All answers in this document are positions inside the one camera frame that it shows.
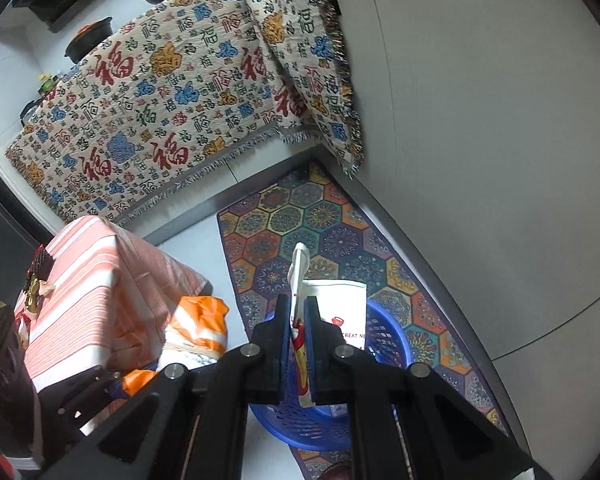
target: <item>pink and white striped tablecloth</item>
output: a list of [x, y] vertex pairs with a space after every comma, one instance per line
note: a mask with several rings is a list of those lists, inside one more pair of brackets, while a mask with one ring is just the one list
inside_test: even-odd
[[[54, 258], [45, 298], [30, 326], [25, 365], [37, 391], [95, 365], [144, 367], [158, 358], [182, 296], [206, 279], [112, 223], [83, 216], [46, 250]], [[24, 307], [21, 294], [16, 314]]]

